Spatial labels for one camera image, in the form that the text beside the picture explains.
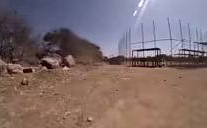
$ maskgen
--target sky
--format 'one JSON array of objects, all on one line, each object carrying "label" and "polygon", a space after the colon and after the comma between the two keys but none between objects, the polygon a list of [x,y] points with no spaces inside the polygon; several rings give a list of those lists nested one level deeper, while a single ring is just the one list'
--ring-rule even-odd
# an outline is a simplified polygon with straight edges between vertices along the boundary
[{"label": "sky", "polygon": [[0,0],[0,5],[18,10],[36,33],[69,28],[99,45],[108,56],[118,54],[118,42],[129,26],[132,28],[132,42],[140,41],[141,22],[145,25],[146,40],[152,38],[152,20],[156,23],[157,37],[167,38],[167,17],[170,17],[174,37],[179,38],[179,19],[183,23],[184,35],[187,35],[188,23],[192,31],[196,27],[207,31],[207,0],[149,0],[143,16],[137,20],[140,14],[133,17],[133,12],[139,1]]}]

